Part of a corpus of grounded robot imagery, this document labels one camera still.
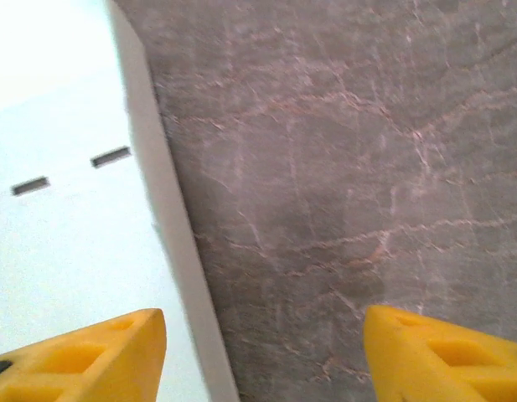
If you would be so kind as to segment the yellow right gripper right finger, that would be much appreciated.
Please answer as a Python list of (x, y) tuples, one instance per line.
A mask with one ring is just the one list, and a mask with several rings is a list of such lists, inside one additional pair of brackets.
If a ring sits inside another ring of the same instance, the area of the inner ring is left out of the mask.
[(389, 306), (368, 307), (379, 401), (517, 401), (517, 343)]

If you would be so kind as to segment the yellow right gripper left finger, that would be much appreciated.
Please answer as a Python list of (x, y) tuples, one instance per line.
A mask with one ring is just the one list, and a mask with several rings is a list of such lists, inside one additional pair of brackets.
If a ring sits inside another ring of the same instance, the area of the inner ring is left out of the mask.
[(154, 401), (167, 333), (142, 309), (0, 355), (0, 401)]

